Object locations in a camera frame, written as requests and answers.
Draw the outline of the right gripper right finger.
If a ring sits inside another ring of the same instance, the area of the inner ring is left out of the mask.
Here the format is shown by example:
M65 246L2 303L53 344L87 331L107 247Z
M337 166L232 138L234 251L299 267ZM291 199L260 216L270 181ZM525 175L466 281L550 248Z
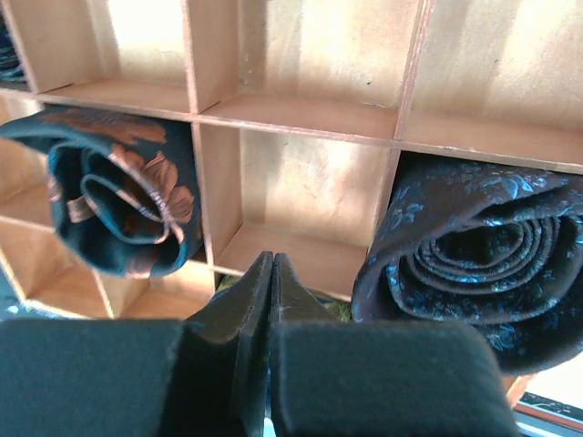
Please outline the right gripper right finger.
M515 436L496 359L465 324L337 320L289 258L271 276L280 436Z

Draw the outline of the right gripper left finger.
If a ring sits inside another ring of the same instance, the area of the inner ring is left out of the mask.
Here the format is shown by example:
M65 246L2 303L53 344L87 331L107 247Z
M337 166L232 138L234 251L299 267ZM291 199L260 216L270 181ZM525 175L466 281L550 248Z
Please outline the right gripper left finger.
M260 436L273 256L185 320L7 320L4 436Z

